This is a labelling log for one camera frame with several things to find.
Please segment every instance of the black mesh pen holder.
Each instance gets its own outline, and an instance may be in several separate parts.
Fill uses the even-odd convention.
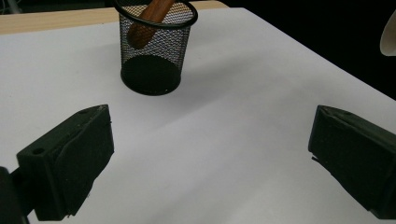
[[[163,21],[154,22],[139,17],[151,0],[113,0],[113,3],[120,14],[124,84],[145,95],[174,91],[180,84],[191,26],[198,19],[196,9],[189,2],[176,0]]]

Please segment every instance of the white table surface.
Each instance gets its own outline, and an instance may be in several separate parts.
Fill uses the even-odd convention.
[[[396,133],[395,101],[243,8],[199,11],[180,86],[163,96],[122,83],[117,23],[0,35],[1,166],[12,172],[17,152],[101,104],[115,153],[61,223],[396,223],[307,149],[317,105]]]

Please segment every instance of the white object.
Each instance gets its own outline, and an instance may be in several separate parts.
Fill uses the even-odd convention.
[[[386,56],[396,56],[396,10],[385,25],[379,47],[382,54]]]

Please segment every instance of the screw hole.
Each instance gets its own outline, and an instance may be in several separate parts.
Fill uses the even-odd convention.
[[[33,154],[38,155],[38,154],[41,154],[44,152],[44,148],[39,147],[39,148],[34,149],[32,152],[33,152]]]
[[[88,113],[88,109],[81,110],[81,111],[79,111],[78,113],[79,113],[79,114],[86,114],[86,113]]]

